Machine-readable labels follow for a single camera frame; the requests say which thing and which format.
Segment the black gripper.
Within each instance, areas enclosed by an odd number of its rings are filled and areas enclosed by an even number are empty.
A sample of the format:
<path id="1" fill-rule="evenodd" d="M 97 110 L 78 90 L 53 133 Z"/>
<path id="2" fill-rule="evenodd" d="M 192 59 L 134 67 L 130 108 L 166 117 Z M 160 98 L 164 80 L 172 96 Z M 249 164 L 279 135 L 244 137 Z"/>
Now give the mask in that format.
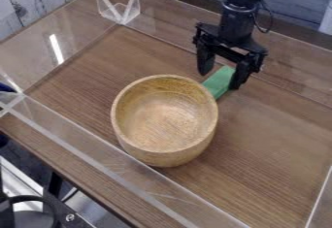
<path id="1" fill-rule="evenodd" d="M 252 35 L 257 22 L 259 7 L 239 7 L 223 4 L 224 13 L 219 25 L 199 22 L 193 44 L 197 51 L 197 69 L 205 76 L 215 67 L 220 55 L 236 66 L 229 82 L 229 90 L 236 90 L 247 82 L 251 73 L 259 73 L 268 50 L 255 41 Z"/>

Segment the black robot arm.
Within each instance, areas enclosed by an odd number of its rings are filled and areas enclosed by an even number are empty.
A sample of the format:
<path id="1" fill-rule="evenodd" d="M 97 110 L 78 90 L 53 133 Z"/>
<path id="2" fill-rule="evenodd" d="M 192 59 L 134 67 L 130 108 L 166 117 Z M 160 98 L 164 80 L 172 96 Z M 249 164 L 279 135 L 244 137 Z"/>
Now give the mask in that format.
<path id="1" fill-rule="evenodd" d="M 253 73 L 261 71 L 268 49 L 253 39 L 253 31 L 264 29 L 257 20 L 260 7 L 270 12 L 266 0 L 224 0 L 223 16 L 219 25 L 199 22 L 196 24 L 197 70 L 205 76 L 213 69 L 216 56 L 220 55 L 236 64 L 228 89 L 236 90 L 244 85 Z"/>

